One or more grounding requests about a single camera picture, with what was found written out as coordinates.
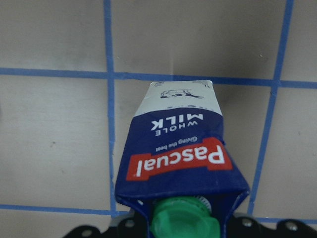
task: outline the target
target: black mechanical part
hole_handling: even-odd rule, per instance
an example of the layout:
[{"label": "black mechanical part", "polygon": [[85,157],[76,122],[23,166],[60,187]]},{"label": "black mechanical part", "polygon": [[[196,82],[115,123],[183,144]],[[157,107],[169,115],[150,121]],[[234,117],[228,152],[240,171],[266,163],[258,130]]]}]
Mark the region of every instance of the black mechanical part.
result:
[{"label": "black mechanical part", "polygon": [[305,223],[287,219],[269,229],[248,215],[232,216],[227,226],[228,238],[317,238],[317,231]]},{"label": "black mechanical part", "polygon": [[104,233],[93,226],[80,226],[64,238],[146,238],[147,223],[139,213],[114,218]]},{"label": "black mechanical part", "polygon": [[[146,233],[146,220],[139,213],[132,212],[114,218],[104,233],[96,227],[80,226],[64,238],[147,238]],[[317,238],[317,231],[294,219],[280,221],[276,230],[273,230],[263,226],[253,217],[236,214],[228,222],[227,238]]]}]

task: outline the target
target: pascual logo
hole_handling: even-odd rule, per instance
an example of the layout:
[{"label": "pascual logo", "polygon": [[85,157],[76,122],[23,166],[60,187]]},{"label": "pascual logo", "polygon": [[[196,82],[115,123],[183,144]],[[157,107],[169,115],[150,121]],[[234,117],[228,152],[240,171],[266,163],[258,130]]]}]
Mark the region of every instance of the pascual logo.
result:
[{"label": "pascual logo", "polygon": [[222,143],[214,137],[158,155],[132,155],[127,181],[146,181],[151,176],[189,168],[231,170],[232,164]]},{"label": "pascual logo", "polygon": [[186,114],[168,117],[165,119],[153,120],[153,127],[151,130],[155,130],[155,136],[159,136],[162,133],[168,133],[169,131],[176,131],[178,129],[186,128],[193,125],[198,125],[197,119],[203,120],[203,114]]}]

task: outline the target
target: beige tile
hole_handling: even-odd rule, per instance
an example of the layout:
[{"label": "beige tile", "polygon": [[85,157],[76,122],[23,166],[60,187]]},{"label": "beige tile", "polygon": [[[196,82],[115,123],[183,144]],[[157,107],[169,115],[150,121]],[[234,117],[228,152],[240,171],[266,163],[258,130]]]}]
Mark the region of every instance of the beige tile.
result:
[{"label": "beige tile", "polygon": [[267,228],[276,230],[276,223],[261,222],[261,224]]},{"label": "beige tile", "polygon": [[295,0],[282,80],[317,82],[317,2]]},{"label": "beige tile", "polygon": [[0,204],[109,208],[106,84],[0,76]]},{"label": "beige tile", "polygon": [[106,71],[102,0],[2,0],[0,67]]},{"label": "beige tile", "polygon": [[[259,156],[270,88],[214,85],[224,118],[226,148],[252,187]],[[249,198],[237,209],[247,212]]]},{"label": "beige tile", "polygon": [[316,102],[316,90],[279,90],[255,216],[317,219]]},{"label": "beige tile", "polygon": [[284,0],[113,1],[115,70],[271,79],[284,7]]},{"label": "beige tile", "polygon": [[312,224],[312,225],[309,225],[309,226],[317,231],[317,225],[316,224]]},{"label": "beige tile", "polygon": [[61,238],[75,227],[107,230],[111,216],[0,210],[1,237]]},{"label": "beige tile", "polygon": [[123,212],[128,212],[130,211],[130,207],[124,206],[120,203],[116,203],[116,210],[117,211],[123,211]]}]

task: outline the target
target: red label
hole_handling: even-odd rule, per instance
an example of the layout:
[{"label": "red label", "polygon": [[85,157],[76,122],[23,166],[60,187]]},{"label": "red label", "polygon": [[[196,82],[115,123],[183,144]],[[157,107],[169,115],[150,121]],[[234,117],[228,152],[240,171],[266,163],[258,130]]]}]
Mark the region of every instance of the red label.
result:
[{"label": "red label", "polygon": [[132,155],[126,179],[146,181],[151,176],[198,167],[207,167],[210,171],[232,169],[231,160],[218,139],[206,138],[202,143],[183,146],[158,155]]}]

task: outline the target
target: white carton top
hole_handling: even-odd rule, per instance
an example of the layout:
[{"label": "white carton top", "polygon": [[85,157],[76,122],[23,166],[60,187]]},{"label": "white carton top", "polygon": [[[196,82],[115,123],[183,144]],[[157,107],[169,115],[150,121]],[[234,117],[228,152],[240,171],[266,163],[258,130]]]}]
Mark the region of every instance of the white carton top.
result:
[{"label": "white carton top", "polygon": [[222,115],[212,82],[200,80],[151,83],[135,116],[174,108],[205,109]]}]

